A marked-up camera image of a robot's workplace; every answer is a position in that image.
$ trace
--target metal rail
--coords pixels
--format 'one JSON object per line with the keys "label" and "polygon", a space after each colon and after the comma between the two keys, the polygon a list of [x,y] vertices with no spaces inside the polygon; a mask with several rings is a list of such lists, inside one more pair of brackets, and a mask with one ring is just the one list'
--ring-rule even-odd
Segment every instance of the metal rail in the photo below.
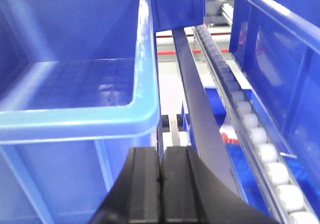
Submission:
{"label": "metal rail", "polygon": [[238,180],[201,83],[186,33],[183,28],[172,32],[197,152],[209,170],[240,197]]}
{"label": "metal rail", "polygon": [[[236,130],[237,136],[240,140],[240,144],[243,147],[243,150],[249,160],[249,163],[250,163],[250,166],[253,170],[253,173],[259,183],[261,194],[262,194],[266,204],[268,205],[269,211],[277,221],[279,221],[283,224],[290,224],[291,222],[289,219],[288,212],[282,206],[281,201],[276,193],[276,189],[275,189],[273,183],[271,182],[270,178],[267,175],[267,172],[264,168],[264,164],[262,163],[262,161],[258,157],[258,154],[255,150],[255,147],[254,147],[252,141],[250,140],[244,125],[242,124],[242,121],[240,119],[239,114],[237,112],[235,112],[236,107],[232,101],[231,93],[228,91],[224,82],[220,79],[221,74],[218,69],[218,66],[216,65],[216,61],[213,58],[213,56],[209,52],[206,51],[204,41],[201,41],[200,34],[199,34],[198,30],[194,29],[194,32],[195,32],[194,34],[195,34],[197,40],[199,41],[201,49],[203,50],[203,53],[207,59],[208,68],[210,70],[210,73],[211,73],[214,81],[215,81],[215,84],[217,86],[217,89],[218,89],[218,92],[219,92],[220,97],[222,99],[222,102],[224,103],[225,108],[227,110],[227,113],[229,114],[230,119],[233,123],[233,126]],[[264,125],[261,121],[259,122],[259,126],[264,127]],[[283,163],[287,167],[287,170],[289,173],[289,182],[292,185],[299,187],[295,177],[293,176],[293,174],[289,170],[286,162],[284,161],[284,159],[280,155],[279,151],[277,153],[278,153],[278,156],[277,156],[278,161]],[[314,214],[313,209],[311,208],[308,200],[305,197],[303,197],[303,198],[304,198],[305,210],[307,212]]]}

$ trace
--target blue plastic bin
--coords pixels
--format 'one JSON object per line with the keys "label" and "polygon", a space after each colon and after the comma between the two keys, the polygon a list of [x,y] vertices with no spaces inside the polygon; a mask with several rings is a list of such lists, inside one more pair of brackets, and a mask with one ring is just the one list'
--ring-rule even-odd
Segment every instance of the blue plastic bin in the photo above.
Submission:
{"label": "blue plastic bin", "polygon": [[320,0],[235,0],[230,51],[320,187]]}
{"label": "blue plastic bin", "polygon": [[151,0],[155,32],[204,23],[205,0]]}
{"label": "blue plastic bin", "polygon": [[0,0],[0,223],[85,224],[159,121],[150,0]]}

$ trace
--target metal frame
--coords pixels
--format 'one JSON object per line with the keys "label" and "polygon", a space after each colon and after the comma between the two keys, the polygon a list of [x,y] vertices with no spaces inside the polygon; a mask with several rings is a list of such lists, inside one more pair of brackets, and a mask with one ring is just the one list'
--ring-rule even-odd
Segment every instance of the metal frame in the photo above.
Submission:
{"label": "metal frame", "polygon": [[[220,97],[225,105],[226,111],[230,116],[230,119],[232,121],[232,124],[236,130],[237,136],[240,140],[240,144],[243,147],[243,151],[248,158],[248,162],[250,163],[250,166],[253,170],[253,173],[257,179],[257,182],[259,183],[259,188],[261,190],[262,197],[264,198],[266,204],[268,205],[268,209],[270,213],[273,215],[273,217],[283,223],[283,224],[290,224],[290,219],[288,212],[286,209],[282,206],[278,195],[276,193],[276,189],[273,186],[272,182],[270,181],[262,161],[259,159],[258,154],[255,152],[255,147],[250,140],[246,129],[244,128],[241,119],[239,115],[235,112],[236,107],[234,106],[233,102],[231,102],[231,96],[230,93],[227,91],[226,87],[224,84],[221,82],[219,79],[218,75],[218,68],[211,62],[210,59],[210,54],[207,53],[206,49],[204,48],[204,44],[201,42],[200,36],[198,34],[198,31],[194,29],[194,34],[197,37],[200,47],[203,50],[203,53],[207,59],[207,65],[210,70],[211,76],[214,79],[217,90],[220,94]],[[285,164],[289,173],[289,181],[291,182],[292,185],[299,187],[295,177],[291,173],[290,169],[288,168],[286,162],[280,155],[280,152],[278,152],[278,161]],[[304,208],[306,209],[307,212],[313,213],[314,211],[311,208],[308,200],[306,199],[305,196],[304,198]]]}

